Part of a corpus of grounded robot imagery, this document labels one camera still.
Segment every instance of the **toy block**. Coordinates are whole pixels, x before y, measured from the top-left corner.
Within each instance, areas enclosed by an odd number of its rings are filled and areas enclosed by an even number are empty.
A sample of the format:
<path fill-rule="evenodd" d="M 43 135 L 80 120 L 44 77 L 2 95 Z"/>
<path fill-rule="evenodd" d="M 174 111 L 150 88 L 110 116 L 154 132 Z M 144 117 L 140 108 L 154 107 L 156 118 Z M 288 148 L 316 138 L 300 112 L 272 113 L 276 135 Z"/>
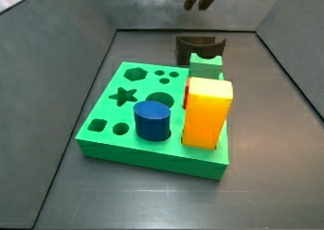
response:
<path fill-rule="evenodd" d="M 175 57 L 178 65 L 190 64 L 191 53 L 203 59 L 222 56 L 226 40 L 215 43 L 215 37 L 175 37 Z"/>
<path fill-rule="evenodd" d="M 186 109 L 187 107 L 187 93 L 189 93 L 189 86 L 190 86 L 190 77 L 186 80 L 186 87 L 185 87 L 185 98 L 183 98 L 183 105 L 182 108 Z"/>
<path fill-rule="evenodd" d="M 231 100 L 230 81 L 190 78 L 183 145 L 215 149 Z"/>
<path fill-rule="evenodd" d="M 170 108 L 156 101 L 140 101 L 134 106 L 136 134 L 148 141 L 163 141 L 170 136 Z"/>
<path fill-rule="evenodd" d="M 198 77 L 217 80 L 222 69 L 222 58 L 202 59 L 197 53 L 191 53 L 189 77 Z"/>
<path fill-rule="evenodd" d="M 187 75 L 187 68 L 134 62 L 120 64 L 76 135 L 84 156 L 221 179 L 229 164 L 226 123 L 217 150 L 181 144 Z M 138 135 L 134 106 L 140 101 L 156 101 L 170 108 L 171 133 L 163 141 L 150 141 Z"/>

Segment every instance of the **star-shaped hole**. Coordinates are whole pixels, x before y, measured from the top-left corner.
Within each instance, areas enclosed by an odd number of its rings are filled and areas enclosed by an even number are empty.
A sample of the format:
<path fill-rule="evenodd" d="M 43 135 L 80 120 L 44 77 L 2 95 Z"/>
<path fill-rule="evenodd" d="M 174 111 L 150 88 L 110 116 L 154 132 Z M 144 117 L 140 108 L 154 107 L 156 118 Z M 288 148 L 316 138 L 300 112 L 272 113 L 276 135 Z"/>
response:
<path fill-rule="evenodd" d="M 118 93 L 108 98 L 116 99 L 116 106 L 122 106 L 127 101 L 135 102 L 138 99 L 134 97 L 136 89 L 126 90 L 124 88 L 118 88 Z"/>

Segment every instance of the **shape hole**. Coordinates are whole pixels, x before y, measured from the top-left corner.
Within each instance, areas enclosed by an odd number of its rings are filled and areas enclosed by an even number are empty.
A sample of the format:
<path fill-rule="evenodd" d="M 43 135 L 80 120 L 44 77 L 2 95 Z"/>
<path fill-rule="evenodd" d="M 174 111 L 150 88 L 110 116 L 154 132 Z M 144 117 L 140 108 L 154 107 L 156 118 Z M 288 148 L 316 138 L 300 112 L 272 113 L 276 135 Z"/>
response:
<path fill-rule="evenodd" d="M 136 89 L 126 90 L 123 87 L 118 88 L 118 92 L 115 95 L 108 98 L 116 100 L 116 106 L 122 106 L 127 101 L 136 102 L 136 97 L 134 96 Z"/>
<path fill-rule="evenodd" d="M 130 68 L 124 73 L 124 77 L 130 81 L 143 80 L 146 76 L 147 76 L 147 71 L 140 67 Z"/>
<path fill-rule="evenodd" d="M 170 76 L 171 76 L 172 78 L 177 78 L 177 77 L 178 77 L 178 73 L 177 73 L 177 72 L 171 72 L 171 73 L 170 73 Z"/>
<path fill-rule="evenodd" d="M 163 78 L 163 79 L 159 80 L 159 82 L 163 83 L 163 84 L 167 84 L 167 83 L 170 83 L 170 80 Z"/>
<path fill-rule="evenodd" d="M 87 130 L 99 133 L 104 130 L 104 126 L 106 126 L 106 120 L 92 119 L 92 121 L 87 127 Z"/>
<path fill-rule="evenodd" d="M 164 74 L 164 71 L 156 70 L 154 74 L 158 75 L 158 76 L 162 76 Z"/>
<path fill-rule="evenodd" d="M 128 125 L 124 122 L 118 123 L 114 127 L 112 127 L 112 132 L 116 135 L 123 135 L 126 134 L 128 131 Z"/>
<path fill-rule="evenodd" d="M 152 100 L 163 103 L 168 108 L 174 105 L 174 98 L 164 92 L 155 92 L 147 96 L 146 100 Z"/>

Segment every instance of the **gray wall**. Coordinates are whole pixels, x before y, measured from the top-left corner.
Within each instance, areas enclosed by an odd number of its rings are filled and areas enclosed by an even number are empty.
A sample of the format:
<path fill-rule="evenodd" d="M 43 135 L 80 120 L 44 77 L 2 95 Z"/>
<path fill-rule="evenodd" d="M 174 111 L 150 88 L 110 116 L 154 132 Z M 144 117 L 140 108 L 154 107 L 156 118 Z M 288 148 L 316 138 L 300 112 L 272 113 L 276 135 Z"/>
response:
<path fill-rule="evenodd" d="M 280 0 L 257 33 L 324 117 L 324 0 Z"/>
<path fill-rule="evenodd" d="M 185 0 L 99 0 L 118 28 L 254 31 L 277 0 L 217 0 L 206 11 Z"/>
<path fill-rule="evenodd" d="M 0 228 L 31 228 L 115 33 L 96 0 L 0 16 Z"/>

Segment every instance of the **shape sorter board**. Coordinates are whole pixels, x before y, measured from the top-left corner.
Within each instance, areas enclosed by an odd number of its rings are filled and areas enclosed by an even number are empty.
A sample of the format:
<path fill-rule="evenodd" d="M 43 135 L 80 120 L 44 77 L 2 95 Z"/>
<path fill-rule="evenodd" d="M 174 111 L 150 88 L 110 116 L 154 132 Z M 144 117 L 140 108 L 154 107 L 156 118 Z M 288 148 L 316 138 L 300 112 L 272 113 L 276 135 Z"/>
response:
<path fill-rule="evenodd" d="M 84 156 L 219 180 L 229 164 L 226 122 L 215 150 L 181 144 L 187 76 L 187 68 L 122 63 L 76 135 Z M 171 136 L 162 142 L 136 135 L 132 107 L 143 100 L 171 109 Z"/>

